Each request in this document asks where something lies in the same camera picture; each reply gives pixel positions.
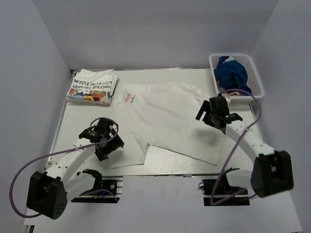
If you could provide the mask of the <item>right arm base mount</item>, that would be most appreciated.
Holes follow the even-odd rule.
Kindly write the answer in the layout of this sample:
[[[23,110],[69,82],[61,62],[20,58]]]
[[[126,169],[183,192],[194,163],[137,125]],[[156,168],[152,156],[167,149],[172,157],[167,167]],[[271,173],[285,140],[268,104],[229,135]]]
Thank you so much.
[[[198,184],[198,188],[203,191],[204,206],[212,206],[210,200],[215,182],[216,179],[203,179]],[[213,202],[217,202],[221,199],[224,199],[240,190],[242,190],[242,188],[229,186],[225,182],[220,181],[217,185]],[[244,190],[243,192],[235,195],[233,198],[225,200],[224,202],[219,203],[216,206],[249,206],[249,205],[250,201],[248,191]]]

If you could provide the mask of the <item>navy blue t-shirt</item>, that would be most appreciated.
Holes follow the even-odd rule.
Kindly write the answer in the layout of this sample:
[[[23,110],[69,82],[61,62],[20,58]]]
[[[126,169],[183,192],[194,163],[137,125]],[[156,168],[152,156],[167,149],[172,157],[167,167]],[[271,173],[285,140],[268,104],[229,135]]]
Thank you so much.
[[[221,56],[214,69],[215,80],[224,90],[240,89],[252,94],[247,85],[248,74],[245,67],[232,56]]]

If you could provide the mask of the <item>folded white printed t-shirt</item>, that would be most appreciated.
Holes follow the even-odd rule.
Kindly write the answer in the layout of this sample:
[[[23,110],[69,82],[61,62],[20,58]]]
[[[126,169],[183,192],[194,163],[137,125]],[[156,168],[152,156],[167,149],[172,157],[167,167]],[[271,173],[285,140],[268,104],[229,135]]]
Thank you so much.
[[[67,101],[109,106],[118,80],[119,77],[113,69],[104,71],[82,69],[73,74]]]

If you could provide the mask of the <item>white perforated plastic basket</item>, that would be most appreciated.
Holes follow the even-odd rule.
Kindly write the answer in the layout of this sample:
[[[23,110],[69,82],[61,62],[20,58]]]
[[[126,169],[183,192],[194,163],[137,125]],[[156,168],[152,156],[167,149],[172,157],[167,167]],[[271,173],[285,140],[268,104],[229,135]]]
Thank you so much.
[[[219,62],[219,58],[222,56],[233,57],[235,61],[239,62],[241,65],[245,67],[248,75],[247,80],[248,87],[252,90],[252,94],[255,96],[256,99],[262,98],[264,96],[264,90],[261,84],[260,77],[257,73],[256,67],[249,55],[241,53],[216,53],[211,54],[209,56],[209,64],[216,94],[219,94],[221,90],[217,85],[214,69],[216,69],[216,66]]]

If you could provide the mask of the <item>pink t-shirt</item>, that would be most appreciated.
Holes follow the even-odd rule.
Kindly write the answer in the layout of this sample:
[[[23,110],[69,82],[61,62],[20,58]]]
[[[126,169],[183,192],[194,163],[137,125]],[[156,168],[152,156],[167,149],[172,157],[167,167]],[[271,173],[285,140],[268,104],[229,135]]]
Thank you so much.
[[[227,91],[226,89],[222,88],[220,86],[220,83],[219,81],[216,81],[216,84],[217,84],[217,87],[219,89],[220,92],[223,92],[225,95],[228,95],[228,96],[231,96],[231,97],[238,97],[238,96],[243,96],[243,94],[241,94],[240,92],[238,91]]]

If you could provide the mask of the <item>white Coca-Cola t-shirt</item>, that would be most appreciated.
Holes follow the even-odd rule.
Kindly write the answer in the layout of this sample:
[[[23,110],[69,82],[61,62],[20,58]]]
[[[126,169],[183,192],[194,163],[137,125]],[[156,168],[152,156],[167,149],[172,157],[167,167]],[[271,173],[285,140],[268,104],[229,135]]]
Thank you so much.
[[[123,85],[112,101],[112,118],[124,147],[109,155],[110,168],[144,164],[149,146],[216,166],[222,135],[195,119],[208,98],[187,83]]]

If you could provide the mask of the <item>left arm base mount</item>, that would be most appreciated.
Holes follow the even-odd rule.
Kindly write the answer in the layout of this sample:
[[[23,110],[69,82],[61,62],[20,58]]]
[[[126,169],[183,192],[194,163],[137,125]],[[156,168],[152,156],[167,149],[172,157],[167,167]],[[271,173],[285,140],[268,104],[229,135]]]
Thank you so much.
[[[123,177],[103,177],[101,189],[87,191],[74,198],[72,203],[112,203],[116,204],[121,198]]]

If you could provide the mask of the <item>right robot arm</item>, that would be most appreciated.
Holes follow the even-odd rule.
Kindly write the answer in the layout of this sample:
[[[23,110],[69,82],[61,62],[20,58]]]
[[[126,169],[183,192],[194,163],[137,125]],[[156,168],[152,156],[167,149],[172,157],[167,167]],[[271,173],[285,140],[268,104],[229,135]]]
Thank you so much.
[[[251,171],[222,170],[213,193],[219,186],[227,194],[239,188],[253,190],[258,197],[264,198],[293,189],[292,161],[288,152],[275,150],[252,133],[241,116],[230,113],[225,97],[218,95],[203,101],[196,119],[235,141],[232,151],[240,147],[253,163]]]

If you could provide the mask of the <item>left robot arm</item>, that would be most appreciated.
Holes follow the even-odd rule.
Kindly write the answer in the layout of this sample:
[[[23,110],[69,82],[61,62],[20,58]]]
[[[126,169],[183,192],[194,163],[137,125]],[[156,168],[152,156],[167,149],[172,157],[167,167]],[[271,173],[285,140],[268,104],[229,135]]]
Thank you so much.
[[[84,129],[69,151],[44,172],[36,171],[30,178],[26,206],[51,219],[59,218],[68,202],[81,194],[97,194],[102,190],[102,174],[94,169],[79,170],[92,155],[99,161],[123,148],[118,124],[100,117],[95,125]]]

